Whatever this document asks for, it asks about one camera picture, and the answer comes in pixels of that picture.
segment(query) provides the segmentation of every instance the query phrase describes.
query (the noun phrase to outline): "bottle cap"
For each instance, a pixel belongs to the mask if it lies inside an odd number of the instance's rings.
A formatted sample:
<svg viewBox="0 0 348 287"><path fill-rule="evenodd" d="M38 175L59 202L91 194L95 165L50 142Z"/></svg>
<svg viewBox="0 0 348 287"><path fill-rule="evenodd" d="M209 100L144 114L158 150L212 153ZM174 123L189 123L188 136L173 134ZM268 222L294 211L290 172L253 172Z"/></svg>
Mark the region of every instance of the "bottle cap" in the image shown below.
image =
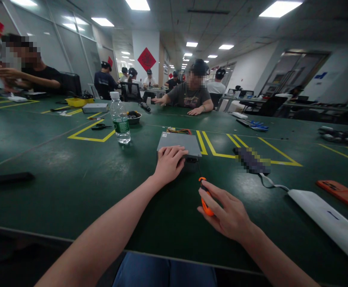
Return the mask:
<svg viewBox="0 0 348 287"><path fill-rule="evenodd" d="M112 100L119 99L119 92L110 92L110 97Z"/></svg>

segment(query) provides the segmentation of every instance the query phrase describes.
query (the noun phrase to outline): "plastic bottle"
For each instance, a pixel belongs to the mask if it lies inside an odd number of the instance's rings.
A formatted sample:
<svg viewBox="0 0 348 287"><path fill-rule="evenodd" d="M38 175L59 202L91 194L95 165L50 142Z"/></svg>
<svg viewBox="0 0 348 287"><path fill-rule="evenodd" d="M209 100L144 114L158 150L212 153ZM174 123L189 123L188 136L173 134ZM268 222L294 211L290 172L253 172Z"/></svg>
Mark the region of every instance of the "plastic bottle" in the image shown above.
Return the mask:
<svg viewBox="0 0 348 287"><path fill-rule="evenodd" d="M111 106L110 114L115 127L117 140L121 144L127 144L131 140L129 131L129 122L127 120L126 110L119 99L118 92L110 92Z"/></svg>

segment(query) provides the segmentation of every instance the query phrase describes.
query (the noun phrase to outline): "green table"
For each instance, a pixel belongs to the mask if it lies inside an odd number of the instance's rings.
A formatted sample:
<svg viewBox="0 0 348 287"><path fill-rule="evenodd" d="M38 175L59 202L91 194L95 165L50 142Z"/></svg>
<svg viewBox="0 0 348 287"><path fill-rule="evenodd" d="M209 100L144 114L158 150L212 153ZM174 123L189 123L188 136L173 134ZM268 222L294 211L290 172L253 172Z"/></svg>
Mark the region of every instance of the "green table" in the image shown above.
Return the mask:
<svg viewBox="0 0 348 287"><path fill-rule="evenodd" d="M31 104L0 103L0 174L32 172L28 183L0 186L0 229L72 241L125 197L156 164L156 148L167 127L197 135L202 174L245 205L257 224L293 261L320 283L348 286L348 256L282 189L263 187L246 173L232 149L249 146L271 159L269 177L289 188L313 191L348 219L348 207L315 185L336 180L348 187L348 147L319 138L315 122L254 117L269 126L261 133L227 113L187 116L187 109L151 106L131 126L131 142L118 144L112 129L92 131L89 115L47 112L56 99ZM110 124L109 115L103 121ZM348 130L348 126L330 125ZM197 212L198 173L183 173L146 208L126 249L259 273L244 249L217 233Z"/></svg>

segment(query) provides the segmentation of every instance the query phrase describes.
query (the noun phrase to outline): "gray t-shirt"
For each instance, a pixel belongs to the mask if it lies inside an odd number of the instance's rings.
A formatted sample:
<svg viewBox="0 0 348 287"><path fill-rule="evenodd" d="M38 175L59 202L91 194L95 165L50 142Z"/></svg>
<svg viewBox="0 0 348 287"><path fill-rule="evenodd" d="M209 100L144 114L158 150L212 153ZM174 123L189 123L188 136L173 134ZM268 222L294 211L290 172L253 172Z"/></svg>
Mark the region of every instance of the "gray t-shirt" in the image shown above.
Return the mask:
<svg viewBox="0 0 348 287"><path fill-rule="evenodd" d="M211 99L209 92L201 86L198 90L190 90L186 82L176 85L168 94L170 102L183 108L199 108Z"/></svg>

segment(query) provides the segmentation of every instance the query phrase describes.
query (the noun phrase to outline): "ceiling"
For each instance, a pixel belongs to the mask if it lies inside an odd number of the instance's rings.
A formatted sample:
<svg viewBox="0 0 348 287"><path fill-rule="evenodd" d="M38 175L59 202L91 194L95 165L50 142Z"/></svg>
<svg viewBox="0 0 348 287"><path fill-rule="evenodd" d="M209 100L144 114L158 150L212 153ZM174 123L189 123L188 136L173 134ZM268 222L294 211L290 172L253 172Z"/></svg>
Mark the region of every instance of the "ceiling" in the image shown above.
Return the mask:
<svg viewBox="0 0 348 287"><path fill-rule="evenodd" d="M258 15L275 0L147 0L151 11L133 11L125 0L70 0L87 17L108 18L115 27L103 30L112 35L116 58L130 52L132 30L160 31L171 64L180 68L184 53L208 59L212 67L280 39L348 43L348 0L304 0L281 18ZM227 11L227 15L198 14L188 9ZM198 46L186 47L186 42ZM219 50L222 44L234 45Z"/></svg>

